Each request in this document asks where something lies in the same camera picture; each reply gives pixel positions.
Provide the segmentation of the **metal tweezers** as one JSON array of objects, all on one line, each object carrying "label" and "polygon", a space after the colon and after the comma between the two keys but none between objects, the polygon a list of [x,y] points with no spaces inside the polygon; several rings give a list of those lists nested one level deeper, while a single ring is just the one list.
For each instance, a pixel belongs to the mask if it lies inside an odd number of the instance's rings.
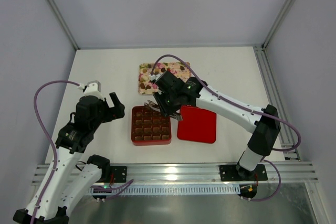
[{"label": "metal tweezers", "polygon": [[155,111],[155,112],[159,112],[164,117],[170,117],[170,118],[173,118],[177,121],[182,121],[183,120],[180,113],[173,112],[172,114],[167,114],[167,113],[163,112],[163,110],[161,109],[161,107],[158,104],[154,103],[151,100],[147,100],[144,103],[144,106],[147,107],[148,109],[151,109],[151,110]]}]

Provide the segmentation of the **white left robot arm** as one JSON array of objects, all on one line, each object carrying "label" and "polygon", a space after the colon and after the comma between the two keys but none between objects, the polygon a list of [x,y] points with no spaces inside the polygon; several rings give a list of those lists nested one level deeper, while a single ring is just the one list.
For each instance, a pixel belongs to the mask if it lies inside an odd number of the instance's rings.
[{"label": "white left robot arm", "polygon": [[110,94],[113,107],[106,99],[85,95],[79,99],[70,121],[59,131],[55,154],[36,195],[24,209],[15,212],[16,223],[68,223],[70,215],[88,189],[111,175],[109,159],[92,155],[77,178],[69,177],[93,140],[98,127],[125,115],[117,95]]}]

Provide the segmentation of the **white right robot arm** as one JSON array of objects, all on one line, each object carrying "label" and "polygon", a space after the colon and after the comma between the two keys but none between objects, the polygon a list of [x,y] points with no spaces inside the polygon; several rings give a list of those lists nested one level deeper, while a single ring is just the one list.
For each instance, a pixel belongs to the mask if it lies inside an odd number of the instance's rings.
[{"label": "white right robot arm", "polygon": [[251,133],[236,170],[243,180],[255,178],[258,163],[270,155],[281,129],[279,122],[275,120],[278,113],[274,106],[260,108],[231,101],[196,77],[183,81],[165,73],[153,82],[158,87],[154,98],[163,115],[182,120],[182,116],[178,114],[181,107],[197,107],[229,119]]}]

